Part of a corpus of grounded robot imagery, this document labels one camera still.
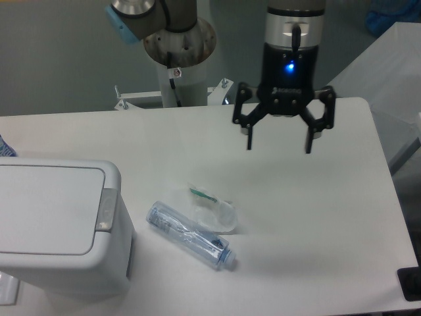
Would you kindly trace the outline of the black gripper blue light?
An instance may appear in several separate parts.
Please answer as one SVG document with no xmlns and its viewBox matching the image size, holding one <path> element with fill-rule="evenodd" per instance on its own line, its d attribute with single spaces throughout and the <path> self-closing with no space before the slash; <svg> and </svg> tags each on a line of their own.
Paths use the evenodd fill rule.
<svg viewBox="0 0 421 316">
<path fill-rule="evenodd" d="M 232 122 L 247 136 L 247 150 L 252 149 L 253 127 L 267 114 L 294 117 L 300 115 L 307 124 L 306 154 L 311 153 L 313 140 L 323 130 L 334 127 L 336 92 L 325 86 L 314 92 L 313 78 L 319 47 L 293 51 L 291 48 L 264 44 L 262 73 L 258 89 L 240 82 L 235 95 Z M 307 108 L 315 98 L 324 104 L 324 114 L 314 118 Z M 242 108 L 247 100 L 257 96 L 257 106 L 247 115 Z"/>
</svg>

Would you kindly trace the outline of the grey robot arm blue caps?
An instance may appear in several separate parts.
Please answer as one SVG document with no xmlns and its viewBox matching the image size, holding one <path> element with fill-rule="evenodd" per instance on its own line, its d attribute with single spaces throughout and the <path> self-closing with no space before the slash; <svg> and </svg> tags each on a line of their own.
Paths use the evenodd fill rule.
<svg viewBox="0 0 421 316">
<path fill-rule="evenodd" d="M 234 101 L 232 121 L 248 138 L 266 115 L 298 116 L 308 127 L 310 153 L 313 141 L 334 127 L 334 89 L 313 88 L 325 8 L 324 1 L 268 3 L 260 83 L 240 83 Z M 161 66 L 165 107 L 207 103 L 200 66 L 213 53 L 216 34 L 195 1 L 111 1 L 105 12 L 126 43 L 142 42 Z"/>
</svg>

